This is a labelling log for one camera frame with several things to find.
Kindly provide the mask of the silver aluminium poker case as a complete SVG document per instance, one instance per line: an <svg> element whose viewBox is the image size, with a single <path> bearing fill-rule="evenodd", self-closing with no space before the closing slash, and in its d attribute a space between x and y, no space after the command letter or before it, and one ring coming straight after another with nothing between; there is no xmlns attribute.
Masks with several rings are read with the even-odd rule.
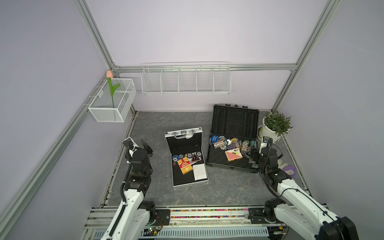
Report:
<svg viewBox="0 0 384 240"><path fill-rule="evenodd" d="M202 149L201 127L168 131L165 138L171 153L173 187L193 186L209 181Z"/></svg>

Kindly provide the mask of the dark grey poker case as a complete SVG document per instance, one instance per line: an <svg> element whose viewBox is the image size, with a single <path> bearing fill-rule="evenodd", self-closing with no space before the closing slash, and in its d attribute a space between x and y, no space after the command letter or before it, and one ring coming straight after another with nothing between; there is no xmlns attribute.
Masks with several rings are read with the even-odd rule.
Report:
<svg viewBox="0 0 384 240"><path fill-rule="evenodd" d="M258 153L249 150L241 159L229 161L226 156L228 147L241 149L246 141L251 146L251 141L257 137L259 110L230 105L214 105L211 137L221 138L215 144L210 144L208 149L207 164L210 167L221 167L233 170L257 173L259 171Z"/></svg>

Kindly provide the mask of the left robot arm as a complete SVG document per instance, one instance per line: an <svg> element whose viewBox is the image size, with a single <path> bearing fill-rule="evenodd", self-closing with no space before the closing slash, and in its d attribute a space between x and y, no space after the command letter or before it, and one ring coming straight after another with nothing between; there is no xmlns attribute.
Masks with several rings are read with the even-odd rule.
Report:
<svg viewBox="0 0 384 240"><path fill-rule="evenodd" d="M103 240L137 240L146 224L155 220L154 202L144 200L153 173L152 155L150 147L139 148L131 154L130 169L120 188L122 201Z"/></svg>

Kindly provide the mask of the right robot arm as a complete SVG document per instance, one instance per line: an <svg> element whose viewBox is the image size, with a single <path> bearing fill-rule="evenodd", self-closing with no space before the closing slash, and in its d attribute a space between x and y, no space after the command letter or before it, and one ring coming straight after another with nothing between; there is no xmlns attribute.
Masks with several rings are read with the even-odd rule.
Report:
<svg viewBox="0 0 384 240"><path fill-rule="evenodd" d="M352 220L339 217L319 204L279 168L275 149L263 147L260 155L260 174L267 189L275 196L265 203L268 222L283 222L306 240L359 239Z"/></svg>

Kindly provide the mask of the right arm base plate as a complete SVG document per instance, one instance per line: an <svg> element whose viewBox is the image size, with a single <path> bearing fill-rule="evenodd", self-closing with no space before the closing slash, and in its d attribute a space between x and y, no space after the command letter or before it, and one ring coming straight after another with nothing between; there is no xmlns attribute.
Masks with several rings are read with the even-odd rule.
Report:
<svg viewBox="0 0 384 240"><path fill-rule="evenodd" d="M251 224L280 224L275 215L274 208L264 206L263 208L249 208L248 219Z"/></svg>

